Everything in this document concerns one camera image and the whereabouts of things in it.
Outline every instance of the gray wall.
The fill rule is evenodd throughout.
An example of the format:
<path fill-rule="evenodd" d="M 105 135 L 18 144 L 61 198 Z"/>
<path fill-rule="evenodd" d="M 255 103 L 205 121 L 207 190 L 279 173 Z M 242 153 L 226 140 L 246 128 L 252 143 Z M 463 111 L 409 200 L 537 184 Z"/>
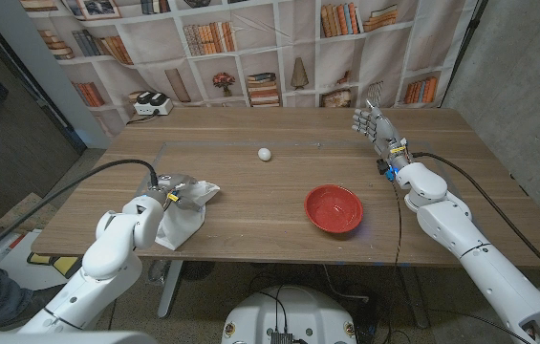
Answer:
<path fill-rule="evenodd" d="M 110 140 L 85 107 L 18 0 L 0 1 L 0 33 L 90 148 Z"/>
<path fill-rule="evenodd" d="M 540 1 L 488 2 L 443 107 L 461 113 L 540 206 Z"/>

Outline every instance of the white ball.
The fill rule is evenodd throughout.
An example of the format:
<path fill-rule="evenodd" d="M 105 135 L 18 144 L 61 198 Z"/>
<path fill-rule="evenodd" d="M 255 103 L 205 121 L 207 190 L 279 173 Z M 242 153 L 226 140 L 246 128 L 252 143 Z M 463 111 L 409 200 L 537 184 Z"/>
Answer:
<path fill-rule="evenodd" d="M 259 156 L 259 159 L 262 161 L 268 161 L 271 159 L 271 152 L 268 148 L 261 148 L 259 149 L 259 152 L 257 152 L 257 155 Z"/>

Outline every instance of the wooden table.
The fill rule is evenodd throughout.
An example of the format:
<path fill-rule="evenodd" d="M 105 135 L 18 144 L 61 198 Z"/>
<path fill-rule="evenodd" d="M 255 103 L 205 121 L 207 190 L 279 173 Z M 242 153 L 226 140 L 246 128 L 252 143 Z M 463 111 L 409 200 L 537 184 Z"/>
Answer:
<path fill-rule="evenodd" d="M 398 213 L 391 184 L 378 174 L 371 143 L 350 127 L 353 109 L 179 108 L 167 117 L 129 125 L 98 164 L 124 158 L 152 161 L 158 173 L 186 173 L 221 186 L 208 204 L 205 224 L 178 250 L 159 245 L 140 256 L 174 260 L 284 263 L 392 264 Z M 459 114 L 449 109 L 392 110 L 384 114 L 411 152 L 447 158 L 474 177 L 540 250 L 540 209 L 512 180 Z M 257 158 L 268 147 L 269 162 Z M 516 266 L 540 261 L 516 237 L 471 184 L 448 166 L 420 159 L 448 180 L 488 239 Z M 94 242 L 105 211 L 121 210 L 141 190 L 147 171 L 113 167 L 83 182 L 32 249 L 41 254 L 82 255 Z M 334 236 L 316 228 L 303 202 L 314 187 L 335 183 L 363 202 L 364 220 Z M 419 227 L 401 203 L 400 262 L 450 267 L 459 263 Z"/>

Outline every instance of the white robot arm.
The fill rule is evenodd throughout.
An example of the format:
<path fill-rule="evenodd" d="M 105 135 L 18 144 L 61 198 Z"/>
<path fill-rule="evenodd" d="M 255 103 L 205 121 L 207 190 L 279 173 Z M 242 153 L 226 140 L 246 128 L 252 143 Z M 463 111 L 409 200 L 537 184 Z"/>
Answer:
<path fill-rule="evenodd" d="M 161 175 L 159 185 L 123 207 L 122 213 L 106 212 L 96 227 L 96 241 L 82 258 L 82 267 L 43 311 L 19 333 L 66 333 L 85 330 L 99 313 L 128 290 L 140 277 L 142 263 L 136 248 L 155 242 L 163 212 L 172 203 L 178 208 L 199 207 L 174 197 L 197 181 L 186 175 Z"/>
<path fill-rule="evenodd" d="M 471 222 L 471 211 L 445 180 L 412 161 L 407 141 L 379 108 L 368 105 L 369 112 L 355 111 L 353 129 L 374 144 L 387 178 L 410 190 L 405 203 L 422 230 L 459 259 L 506 328 L 540 343 L 540 291 Z"/>

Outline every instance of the white robot body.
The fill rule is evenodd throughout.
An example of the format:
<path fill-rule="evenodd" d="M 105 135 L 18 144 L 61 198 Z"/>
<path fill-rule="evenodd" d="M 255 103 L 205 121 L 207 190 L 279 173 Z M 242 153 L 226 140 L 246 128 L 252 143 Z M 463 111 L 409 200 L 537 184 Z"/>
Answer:
<path fill-rule="evenodd" d="M 262 292 L 276 296 L 278 287 Z M 287 333 L 308 344 L 356 344 L 353 318 L 322 292 L 301 286 L 283 286 L 278 293 L 287 313 Z M 285 317 L 278 304 L 278 332 L 285 329 Z M 242 301 L 227 317 L 223 344 L 280 343 L 276 328 L 276 300 L 256 292 Z"/>

